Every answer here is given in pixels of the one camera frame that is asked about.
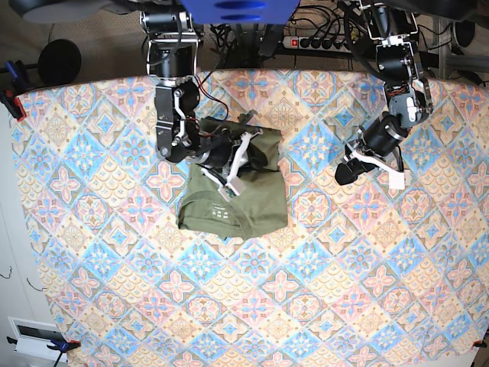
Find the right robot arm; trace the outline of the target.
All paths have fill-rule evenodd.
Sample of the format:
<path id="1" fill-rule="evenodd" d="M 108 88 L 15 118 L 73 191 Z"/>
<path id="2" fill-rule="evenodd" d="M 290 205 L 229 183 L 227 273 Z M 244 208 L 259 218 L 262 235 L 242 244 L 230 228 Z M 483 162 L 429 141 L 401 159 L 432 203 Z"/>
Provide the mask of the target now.
<path id="1" fill-rule="evenodd" d="M 248 125 L 244 116 L 239 122 L 210 118 L 206 126 L 201 125 L 195 115 L 205 92 L 196 75 L 199 35 L 183 6 L 145 10 L 141 26 L 148 37 L 147 72 L 158 78 L 157 155 L 170 164 L 198 165 L 227 200 L 241 195 L 245 182 L 239 174 L 244 169 L 258 170 L 266 162 L 251 143 L 263 129 Z"/>

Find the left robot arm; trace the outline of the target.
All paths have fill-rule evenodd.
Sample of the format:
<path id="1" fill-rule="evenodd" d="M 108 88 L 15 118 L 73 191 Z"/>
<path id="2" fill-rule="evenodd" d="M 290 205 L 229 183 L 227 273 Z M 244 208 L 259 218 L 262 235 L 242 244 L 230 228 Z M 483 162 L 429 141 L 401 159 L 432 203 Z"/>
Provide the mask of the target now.
<path id="1" fill-rule="evenodd" d="M 433 104 L 417 43 L 419 33 L 413 14 L 382 2 L 339 2 L 348 49 L 373 76 L 382 80 L 387 111 L 367 128 L 359 127 L 353 140 L 345 145 L 345 156 L 335 171 L 341 185 L 355 182 L 362 174 L 381 169 L 388 174 L 391 189 L 406 187 L 410 174 L 404 167 L 401 142 L 416 125 L 427 120 Z M 358 52 L 351 38 L 351 18 L 358 8 L 376 50 L 375 67 Z"/>

